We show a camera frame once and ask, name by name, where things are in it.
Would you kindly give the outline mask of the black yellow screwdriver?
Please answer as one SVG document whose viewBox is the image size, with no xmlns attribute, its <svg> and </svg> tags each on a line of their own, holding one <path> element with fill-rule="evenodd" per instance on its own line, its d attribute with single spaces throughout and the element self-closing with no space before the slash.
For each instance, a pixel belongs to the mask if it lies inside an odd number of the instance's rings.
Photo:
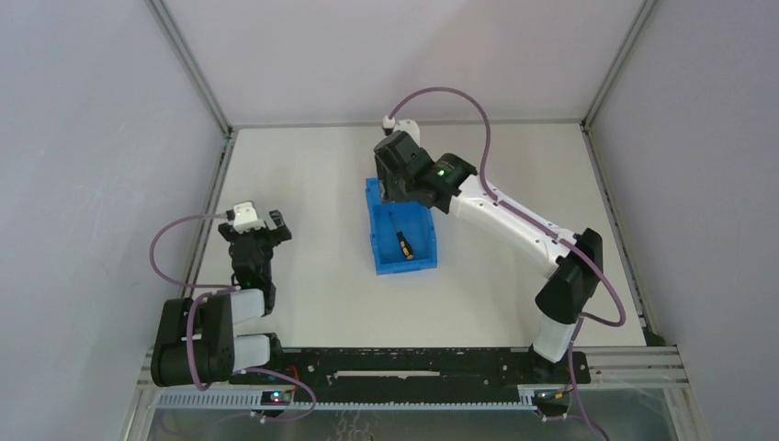
<svg viewBox="0 0 779 441">
<path fill-rule="evenodd" d="M 414 253 L 413 253 L 412 246 L 410 245 L 410 243 L 406 239 L 403 231 L 400 228 L 399 223 L 396 220 L 396 217 L 394 216 L 394 214 L 392 212 L 389 213 L 389 218 L 390 218 L 390 220 L 392 222 L 392 225 L 393 225 L 393 227 L 395 229 L 396 238 L 397 238 L 397 240 L 399 242 L 399 246 L 401 248 L 401 252 L 402 252 L 404 258 L 406 260 L 412 260 L 414 258 Z"/>
</svg>

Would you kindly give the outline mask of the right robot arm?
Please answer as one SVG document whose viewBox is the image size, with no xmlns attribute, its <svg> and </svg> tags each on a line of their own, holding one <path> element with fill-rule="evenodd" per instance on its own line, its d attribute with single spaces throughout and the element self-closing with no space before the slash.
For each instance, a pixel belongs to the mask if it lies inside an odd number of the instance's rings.
<svg viewBox="0 0 779 441">
<path fill-rule="evenodd" d="M 526 364 L 537 383 L 552 383 L 565 369 L 586 303 L 601 282 L 599 233 L 559 227 L 481 181 L 476 167 L 453 153 L 433 160 L 404 130 L 385 130 L 374 147 L 381 201 L 416 202 L 469 221 L 529 254 L 546 282 L 535 297 L 541 312 Z"/>
</svg>

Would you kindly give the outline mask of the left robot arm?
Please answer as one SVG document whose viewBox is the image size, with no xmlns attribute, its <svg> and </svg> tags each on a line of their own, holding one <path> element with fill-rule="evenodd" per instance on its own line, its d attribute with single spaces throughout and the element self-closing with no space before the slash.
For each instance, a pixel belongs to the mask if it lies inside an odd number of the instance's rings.
<svg viewBox="0 0 779 441">
<path fill-rule="evenodd" d="M 280 211 L 269 216 L 265 222 L 249 203 L 216 215 L 218 232 L 228 244 L 231 280 L 202 285 L 194 299 L 164 303 L 150 367 L 156 386 L 205 390 L 234 373 L 280 362 L 282 347 L 275 334 L 240 335 L 234 329 L 270 315 L 276 306 L 271 260 L 292 234 Z"/>
</svg>

